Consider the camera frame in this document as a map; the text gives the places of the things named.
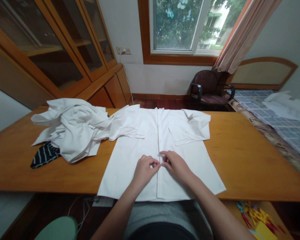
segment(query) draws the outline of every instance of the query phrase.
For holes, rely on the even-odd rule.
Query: wooden cabinet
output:
[[[75,97],[117,64],[99,5],[89,5],[0,0],[0,48],[55,98]]]
[[[131,96],[130,86],[129,86],[129,83],[127,81],[127,75],[124,71],[124,68],[121,68],[116,73],[116,75],[119,79],[124,98],[126,99],[126,103],[129,104],[130,101],[131,101],[132,96]]]
[[[12,76],[1,64],[0,89],[31,108],[63,97],[107,108],[130,102],[96,0],[0,0],[0,54],[21,70]]]
[[[127,105],[117,75],[114,75],[104,85],[115,108],[122,108]]]
[[[113,108],[112,102],[104,88],[101,88],[90,100],[93,106]]]
[[[89,26],[93,36],[95,37],[101,55],[106,64],[107,69],[114,67],[117,64],[116,58],[113,53],[113,48],[110,42],[107,28],[105,28],[102,12],[100,11],[100,5],[95,0],[78,0],[81,3],[82,10],[87,17]]]

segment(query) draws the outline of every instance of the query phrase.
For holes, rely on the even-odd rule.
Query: bed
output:
[[[260,57],[242,61],[226,80],[237,91],[229,104],[242,113],[300,174],[300,121],[278,117],[262,104],[270,94],[280,90],[298,68],[278,57]],[[223,96],[229,98],[230,90]]]
[[[300,174],[300,131],[293,132],[300,129],[300,121],[283,119],[265,106],[252,102],[271,93],[272,90],[238,90],[229,104],[243,114]],[[223,96],[229,98],[230,94],[225,90]]]

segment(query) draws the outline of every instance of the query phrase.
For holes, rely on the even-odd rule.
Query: chair backrest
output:
[[[214,94],[217,88],[217,75],[210,70],[202,70],[198,72],[193,80],[192,83],[200,84],[202,86],[202,94]],[[193,93],[198,94],[198,88],[193,88]]]

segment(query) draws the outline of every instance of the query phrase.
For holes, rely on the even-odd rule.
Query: power cord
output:
[[[127,75],[127,72],[126,72],[126,68],[124,67],[123,61],[122,61],[122,59],[121,59],[122,53],[125,53],[125,52],[126,52],[125,49],[123,49],[123,50],[121,51],[121,53],[120,53],[120,62],[122,63],[122,65],[123,65],[123,70],[124,70],[124,72],[126,73],[126,78],[127,78],[127,82],[128,82],[129,88],[130,88],[130,93],[131,93],[131,98],[132,98],[132,105],[134,105],[134,102],[133,102],[133,96],[132,96],[132,91],[131,91],[130,83],[129,83],[129,81],[128,81],[128,75]]]
[[[82,196],[82,195],[80,195],[79,197],[77,197],[77,198],[73,201],[72,205],[71,205],[70,208],[69,208],[68,216],[70,215],[70,210],[71,210],[72,206],[74,205],[74,203],[75,203],[81,196]],[[89,213],[89,211],[90,211],[90,205],[89,205],[89,203],[88,203],[89,201],[93,202],[93,198],[84,198],[84,199],[83,199],[83,218],[82,218],[82,222],[78,224],[78,227],[79,227],[79,226],[80,226],[80,227],[79,227],[79,229],[78,229],[76,235],[73,237],[73,239],[75,239],[76,236],[78,235],[79,231],[80,231],[81,228],[82,228],[83,222],[84,222],[84,220],[86,219],[86,217],[87,217],[87,215],[88,215],[88,213]],[[85,205],[88,206],[88,211],[87,211],[87,213],[85,213]]]

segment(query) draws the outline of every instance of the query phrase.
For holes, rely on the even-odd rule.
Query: curtain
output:
[[[248,0],[214,69],[233,74],[282,0]]]

